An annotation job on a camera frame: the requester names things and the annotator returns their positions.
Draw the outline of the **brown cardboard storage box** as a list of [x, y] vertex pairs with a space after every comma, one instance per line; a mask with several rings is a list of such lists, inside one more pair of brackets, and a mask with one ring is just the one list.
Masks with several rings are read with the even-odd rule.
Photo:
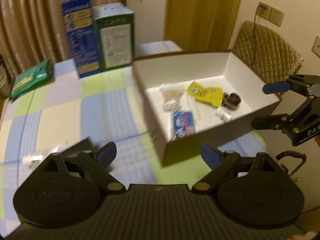
[[[263, 93], [263, 80], [230, 51], [145, 56], [133, 62], [132, 71], [143, 98], [145, 122], [163, 166], [198, 155], [203, 142], [221, 146], [250, 132], [254, 117], [271, 114], [280, 103], [278, 96]], [[241, 101], [231, 111], [231, 119], [223, 121], [215, 107], [188, 95], [185, 91], [193, 83], [237, 94]], [[184, 91], [180, 107], [193, 115], [193, 135], [174, 138], [172, 114], [163, 109], [166, 88]]]

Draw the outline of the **green milk carton box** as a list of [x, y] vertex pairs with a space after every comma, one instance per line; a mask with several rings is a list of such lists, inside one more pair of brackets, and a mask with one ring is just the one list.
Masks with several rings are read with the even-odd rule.
[[135, 54], [134, 16], [134, 11], [122, 3], [109, 3], [93, 8], [100, 65], [104, 71], [131, 64]]

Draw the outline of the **blue dental floss box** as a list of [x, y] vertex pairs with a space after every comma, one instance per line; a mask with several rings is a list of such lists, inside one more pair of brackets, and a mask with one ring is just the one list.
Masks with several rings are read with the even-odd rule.
[[172, 112], [172, 139], [182, 139], [195, 134], [195, 124], [192, 112]]

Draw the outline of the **green tissue pack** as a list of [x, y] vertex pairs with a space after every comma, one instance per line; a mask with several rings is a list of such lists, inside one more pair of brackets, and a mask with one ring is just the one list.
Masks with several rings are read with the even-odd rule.
[[44, 60], [16, 76], [11, 82], [10, 100], [16, 100], [23, 94], [41, 87], [53, 77], [53, 64]]

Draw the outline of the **blue milk carton box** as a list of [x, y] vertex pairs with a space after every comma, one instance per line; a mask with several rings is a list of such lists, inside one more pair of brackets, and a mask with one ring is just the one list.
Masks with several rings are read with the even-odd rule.
[[68, 48], [79, 77], [102, 72], [92, 15], [91, 0], [66, 0], [61, 3], [61, 14]]

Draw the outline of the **small white bottle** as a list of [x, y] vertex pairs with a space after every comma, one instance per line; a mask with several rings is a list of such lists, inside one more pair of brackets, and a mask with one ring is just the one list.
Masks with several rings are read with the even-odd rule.
[[226, 107], [219, 106], [216, 109], [215, 116], [218, 117], [223, 122], [229, 122], [232, 120], [232, 114]]

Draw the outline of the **quilted tan chair cover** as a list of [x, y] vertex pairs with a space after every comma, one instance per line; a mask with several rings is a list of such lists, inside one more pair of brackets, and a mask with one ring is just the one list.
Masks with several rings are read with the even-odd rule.
[[287, 79], [303, 62], [300, 53], [278, 33], [249, 20], [239, 28], [232, 52], [266, 84]]

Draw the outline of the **wall power outlet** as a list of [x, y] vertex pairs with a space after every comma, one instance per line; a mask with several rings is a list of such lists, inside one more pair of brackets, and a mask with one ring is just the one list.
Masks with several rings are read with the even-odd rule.
[[271, 7], [263, 2], [259, 2], [256, 15], [280, 27], [285, 14], [274, 7]]

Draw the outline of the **cotton swab bag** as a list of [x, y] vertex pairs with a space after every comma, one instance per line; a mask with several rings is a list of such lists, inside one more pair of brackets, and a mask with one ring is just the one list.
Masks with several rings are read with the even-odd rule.
[[185, 93], [183, 84], [163, 84], [160, 86], [159, 91], [163, 98], [163, 111], [179, 111], [182, 107], [181, 98]]

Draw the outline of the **beige curtain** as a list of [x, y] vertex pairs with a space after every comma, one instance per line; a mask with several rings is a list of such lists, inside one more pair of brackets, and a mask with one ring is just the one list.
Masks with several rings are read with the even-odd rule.
[[[12, 79], [35, 64], [57, 63], [70, 53], [61, 14], [66, 0], [1, 0], [1, 56]], [[126, 0], [92, 0], [92, 5]]]

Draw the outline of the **wooden door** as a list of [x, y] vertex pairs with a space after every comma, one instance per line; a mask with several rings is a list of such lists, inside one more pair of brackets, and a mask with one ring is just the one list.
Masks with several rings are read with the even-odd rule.
[[241, 0], [167, 0], [164, 38], [187, 51], [229, 46]]

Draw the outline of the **black Flyco shaver box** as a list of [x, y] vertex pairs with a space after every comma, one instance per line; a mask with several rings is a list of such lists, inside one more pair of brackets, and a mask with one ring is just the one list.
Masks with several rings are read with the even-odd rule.
[[72, 145], [71, 147], [63, 150], [60, 154], [64, 160], [77, 161], [79, 153], [84, 151], [96, 152], [99, 147], [91, 141], [90, 138], [81, 140], [80, 142]]

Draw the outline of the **yellow snack pouch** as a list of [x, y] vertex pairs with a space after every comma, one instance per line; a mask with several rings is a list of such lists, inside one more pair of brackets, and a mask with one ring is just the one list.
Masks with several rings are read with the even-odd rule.
[[196, 101], [211, 105], [215, 108], [222, 104], [223, 90], [219, 87], [203, 87], [197, 82], [192, 82], [188, 86], [186, 93]]

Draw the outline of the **white toothpaste tube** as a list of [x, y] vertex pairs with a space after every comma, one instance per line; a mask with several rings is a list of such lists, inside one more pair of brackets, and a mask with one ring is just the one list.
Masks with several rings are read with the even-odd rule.
[[22, 158], [21, 163], [29, 168], [33, 167], [34, 165], [39, 165], [44, 159], [48, 157], [51, 153], [59, 153], [66, 149], [65, 144], [55, 145], [51, 148], [47, 148], [44, 150], [39, 150], [34, 153], [31, 153]]

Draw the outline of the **dark purple scrunchie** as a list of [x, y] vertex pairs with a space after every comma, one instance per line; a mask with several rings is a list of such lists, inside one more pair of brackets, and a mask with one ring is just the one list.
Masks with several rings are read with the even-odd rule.
[[227, 107], [230, 110], [236, 111], [241, 103], [241, 98], [236, 93], [224, 93], [222, 98], [222, 106]]

